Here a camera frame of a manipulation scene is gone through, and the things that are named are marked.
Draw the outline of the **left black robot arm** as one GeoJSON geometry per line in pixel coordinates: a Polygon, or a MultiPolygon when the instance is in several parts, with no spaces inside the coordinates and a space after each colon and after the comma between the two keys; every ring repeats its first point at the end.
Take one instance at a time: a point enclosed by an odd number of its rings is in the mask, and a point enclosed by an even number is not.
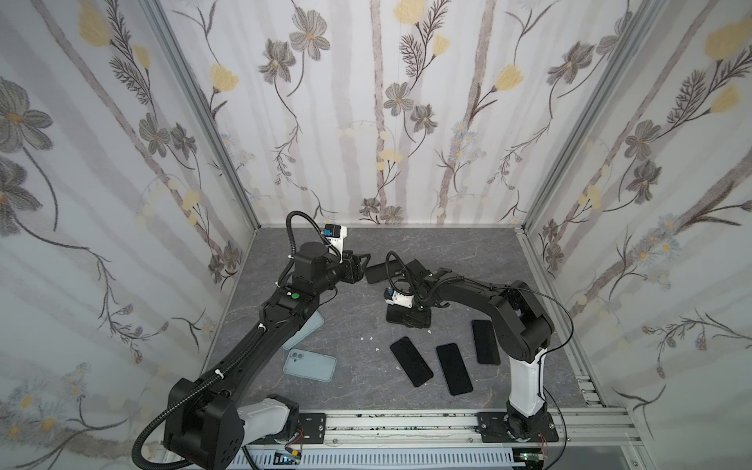
{"type": "Polygon", "coordinates": [[[320,242],[303,244],[291,260],[292,280],[277,287],[260,306],[257,324],[240,343],[213,370],[172,386],[166,409],[135,439],[132,462],[140,469],[227,468],[250,442],[238,401],[318,310],[321,294],[340,282],[358,283],[370,258],[350,250],[332,255],[320,242]]]}

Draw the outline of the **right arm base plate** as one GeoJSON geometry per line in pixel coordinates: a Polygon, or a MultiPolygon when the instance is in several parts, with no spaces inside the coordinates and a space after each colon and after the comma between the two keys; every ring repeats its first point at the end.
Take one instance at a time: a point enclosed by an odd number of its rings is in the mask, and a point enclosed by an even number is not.
{"type": "Polygon", "coordinates": [[[477,432],[484,444],[550,444],[560,441],[548,412],[525,417],[517,413],[478,412],[477,432]]]}

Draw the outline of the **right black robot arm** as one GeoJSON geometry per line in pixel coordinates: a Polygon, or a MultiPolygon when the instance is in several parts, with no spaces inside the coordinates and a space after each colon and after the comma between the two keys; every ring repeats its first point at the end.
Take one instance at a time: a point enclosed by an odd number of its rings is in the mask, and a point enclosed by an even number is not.
{"type": "Polygon", "coordinates": [[[407,293],[390,287],[385,291],[385,301],[387,317],[412,328],[427,328],[431,311],[451,303],[487,315],[491,339],[510,362],[504,432],[517,442],[542,436],[550,418],[542,390],[544,359],[554,326],[526,283],[497,286],[440,270],[415,280],[407,293]]]}

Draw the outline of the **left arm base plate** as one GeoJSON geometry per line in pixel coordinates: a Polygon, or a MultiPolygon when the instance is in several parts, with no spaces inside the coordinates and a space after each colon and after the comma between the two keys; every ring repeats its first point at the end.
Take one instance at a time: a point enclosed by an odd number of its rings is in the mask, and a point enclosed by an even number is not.
{"type": "Polygon", "coordinates": [[[288,417],[279,440],[286,445],[320,445],[324,442],[327,415],[297,413],[288,417]]]}

